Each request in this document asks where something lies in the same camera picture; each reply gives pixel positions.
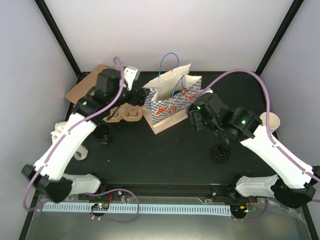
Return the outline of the black plastic cup lid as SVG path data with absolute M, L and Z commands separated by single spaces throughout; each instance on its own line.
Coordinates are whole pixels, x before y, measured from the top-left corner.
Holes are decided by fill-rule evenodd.
M 173 92 L 172 95 L 171 95 L 171 98 L 173 98 L 175 95 L 177 95 L 177 94 L 179 94 L 181 92 L 182 92 L 181 90 L 177 90 L 177 91 Z

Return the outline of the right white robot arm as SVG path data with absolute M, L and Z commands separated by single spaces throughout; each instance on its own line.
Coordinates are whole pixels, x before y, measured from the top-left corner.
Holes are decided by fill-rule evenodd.
M 319 166 L 306 164 L 277 139 L 268 136 L 266 125 L 252 111 L 243 107 L 230 110 L 217 94 L 206 92 L 186 112 L 193 129 L 208 128 L 225 143 L 239 142 L 275 171 L 274 175 L 266 177 L 236 176 L 227 188 L 230 200 L 275 198 L 293 209 L 313 200 L 316 178 L 320 176 Z

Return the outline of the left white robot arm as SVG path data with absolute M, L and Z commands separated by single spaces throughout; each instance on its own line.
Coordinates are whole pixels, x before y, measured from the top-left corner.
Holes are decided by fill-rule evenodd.
M 126 67 L 124 71 L 104 69 L 98 75 L 95 86 L 75 104 L 62 132 L 58 134 L 47 152 L 33 165 L 26 164 L 21 172 L 51 201 L 60 203 L 71 195 L 91 194 L 103 199 L 108 192 L 106 185 L 92 174 L 70 175 L 65 169 L 70 160 L 110 110 L 123 104 L 142 106 L 150 92 L 135 87 L 139 70 Z

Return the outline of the remaining pulp cup carriers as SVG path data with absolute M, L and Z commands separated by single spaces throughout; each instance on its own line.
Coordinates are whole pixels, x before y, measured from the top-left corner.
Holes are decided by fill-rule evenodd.
M 122 120 L 126 122 L 138 122 L 143 116 L 141 106 L 133 106 L 128 103 L 121 105 L 119 108 L 114 107 L 103 120 L 106 123 L 118 123 Z

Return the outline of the brown kraft paper bag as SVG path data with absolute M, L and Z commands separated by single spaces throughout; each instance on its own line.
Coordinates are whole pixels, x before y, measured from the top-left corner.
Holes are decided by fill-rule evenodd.
M 75 105 L 80 98 L 84 97 L 87 92 L 96 85 L 98 74 L 105 69 L 108 69 L 108 67 L 99 64 L 84 79 L 77 83 L 64 97 Z

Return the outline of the stack of paper cups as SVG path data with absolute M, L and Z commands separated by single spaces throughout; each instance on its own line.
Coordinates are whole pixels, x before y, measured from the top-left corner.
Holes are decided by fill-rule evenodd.
M 67 125 L 66 121 L 58 122 L 55 124 L 54 130 L 58 133 L 61 133 L 64 130 L 66 125 Z
M 263 112 L 259 118 L 261 119 L 262 121 L 262 124 L 264 126 L 267 125 L 267 113 L 266 112 Z M 270 133 L 273 133 L 281 124 L 281 121 L 279 119 L 279 117 L 274 114 L 273 112 L 270 112 L 269 113 L 269 131 Z

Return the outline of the left stack of paper cups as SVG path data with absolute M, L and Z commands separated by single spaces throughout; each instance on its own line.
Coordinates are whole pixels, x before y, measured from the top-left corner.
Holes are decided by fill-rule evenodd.
M 66 125 L 67 125 L 66 121 L 58 122 L 55 124 L 54 130 L 58 133 L 61 133 L 64 130 Z

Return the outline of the loose black cup lid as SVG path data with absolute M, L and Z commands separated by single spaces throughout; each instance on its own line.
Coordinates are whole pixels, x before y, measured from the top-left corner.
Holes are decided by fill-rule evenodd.
M 223 163 L 226 162 L 230 157 L 230 150 L 227 146 L 218 144 L 213 147 L 211 155 L 215 161 Z

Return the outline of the small circuit board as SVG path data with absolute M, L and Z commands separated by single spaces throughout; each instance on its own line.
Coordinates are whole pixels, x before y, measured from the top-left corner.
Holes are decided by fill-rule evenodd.
M 95 203 L 92 207 L 92 211 L 107 211 L 109 209 L 109 203 Z

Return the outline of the blue checkered paper bag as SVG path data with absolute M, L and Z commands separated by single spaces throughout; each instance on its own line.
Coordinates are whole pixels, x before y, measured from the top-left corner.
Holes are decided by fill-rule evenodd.
M 162 73 L 164 58 L 161 59 L 157 77 L 143 87 L 150 93 L 142 106 L 143 117 L 154 134 L 158 134 L 187 118 L 188 107 L 196 100 L 202 88 L 202 77 L 189 75 L 191 64 L 180 66 L 180 59 L 174 52 L 164 55 L 176 57 L 176 65 Z M 171 97 L 175 91 L 182 91 Z

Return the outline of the right stack of paper cups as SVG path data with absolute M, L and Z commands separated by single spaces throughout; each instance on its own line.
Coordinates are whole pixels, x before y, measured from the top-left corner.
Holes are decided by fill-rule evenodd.
M 264 126 L 267 125 L 267 113 L 266 112 L 263 112 L 259 118 L 261 119 L 262 121 L 262 124 Z M 269 113 L 269 131 L 270 133 L 273 133 L 281 124 L 281 121 L 279 119 L 279 117 L 274 114 L 273 112 L 270 112 Z

